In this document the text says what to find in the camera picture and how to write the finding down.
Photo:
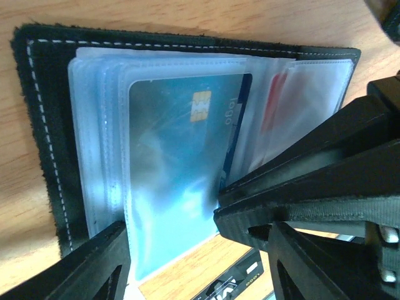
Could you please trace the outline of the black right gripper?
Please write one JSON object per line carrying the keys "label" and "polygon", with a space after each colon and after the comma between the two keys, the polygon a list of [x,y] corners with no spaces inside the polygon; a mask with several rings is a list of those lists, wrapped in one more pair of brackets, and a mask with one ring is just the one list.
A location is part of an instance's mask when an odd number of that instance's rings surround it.
{"label": "black right gripper", "polygon": [[373,227],[379,237],[383,281],[399,281],[399,76],[372,81],[369,95],[355,99],[280,155],[229,185],[221,206],[253,196],[290,179],[338,163],[384,144],[379,154],[388,165],[385,183],[393,183]]}

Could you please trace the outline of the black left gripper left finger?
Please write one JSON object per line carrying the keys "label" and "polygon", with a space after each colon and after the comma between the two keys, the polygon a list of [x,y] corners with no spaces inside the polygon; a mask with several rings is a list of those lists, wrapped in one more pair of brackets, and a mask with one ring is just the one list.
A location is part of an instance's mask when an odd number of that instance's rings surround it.
{"label": "black left gripper left finger", "polygon": [[117,221],[1,299],[123,299],[130,266],[126,225]]}

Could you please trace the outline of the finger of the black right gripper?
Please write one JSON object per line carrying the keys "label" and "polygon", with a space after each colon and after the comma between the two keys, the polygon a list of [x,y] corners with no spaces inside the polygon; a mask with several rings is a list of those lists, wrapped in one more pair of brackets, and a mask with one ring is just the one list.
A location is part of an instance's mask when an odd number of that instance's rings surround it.
{"label": "finger of the black right gripper", "polygon": [[252,248],[267,251],[269,233],[263,229],[252,236],[248,229],[274,221],[305,223],[369,221],[399,228],[399,195],[366,198],[339,197],[301,202],[243,199],[214,212],[214,222],[222,237]]}

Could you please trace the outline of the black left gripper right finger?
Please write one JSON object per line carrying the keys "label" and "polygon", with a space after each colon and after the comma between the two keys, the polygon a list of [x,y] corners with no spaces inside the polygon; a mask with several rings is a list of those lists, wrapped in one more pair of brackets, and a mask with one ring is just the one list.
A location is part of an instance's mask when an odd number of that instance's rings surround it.
{"label": "black left gripper right finger", "polygon": [[277,299],[368,299],[361,245],[298,232],[275,222],[269,264]]}

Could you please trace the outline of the black vip card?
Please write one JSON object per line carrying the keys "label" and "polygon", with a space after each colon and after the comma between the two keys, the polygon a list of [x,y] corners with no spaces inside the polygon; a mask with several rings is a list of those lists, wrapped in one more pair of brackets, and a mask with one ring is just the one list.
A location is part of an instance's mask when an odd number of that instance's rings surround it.
{"label": "black vip card", "polygon": [[236,299],[263,273],[259,250],[250,249],[192,299]]}

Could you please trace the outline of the blue card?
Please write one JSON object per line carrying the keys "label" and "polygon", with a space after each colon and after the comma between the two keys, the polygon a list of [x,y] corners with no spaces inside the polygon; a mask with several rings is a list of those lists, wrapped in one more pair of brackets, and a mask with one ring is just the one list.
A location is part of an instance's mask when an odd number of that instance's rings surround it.
{"label": "blue card", "polygon": [[250,74],[137,81],[129,89],[132,263],[140,281],[216,234]]}

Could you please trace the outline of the red card with black stripe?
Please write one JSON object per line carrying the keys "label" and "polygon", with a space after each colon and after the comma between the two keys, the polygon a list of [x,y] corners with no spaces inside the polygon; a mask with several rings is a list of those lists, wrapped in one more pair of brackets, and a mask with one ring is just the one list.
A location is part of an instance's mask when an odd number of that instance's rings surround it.
{"label": "red card with black stripe", "polygon": [[272,81],[271,86],[268,92],[267,103],[264,110],[262,124],[261,124],[261,133],[265,133],[272,127],[274,115],[278,108],[279,99],[281,97],[281,93],[284,87],[284,83],[286,82],[288,73],[281,72],[276,74]]}

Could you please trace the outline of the black leather card holder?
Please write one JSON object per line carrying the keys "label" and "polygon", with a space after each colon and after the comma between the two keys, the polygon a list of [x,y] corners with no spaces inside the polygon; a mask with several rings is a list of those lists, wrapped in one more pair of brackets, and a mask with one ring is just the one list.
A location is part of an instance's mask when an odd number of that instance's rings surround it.
{"label": "black leather card holder", "polygon": [[353,47],[319,47],[171,33],[119,31],[25,24],[14,31],[11,47],[62,256],[89,239],[69,95],[68,64],[80,47],[181,51],[201,54],[244,54],[299,61],[348,59],[357,64]]}

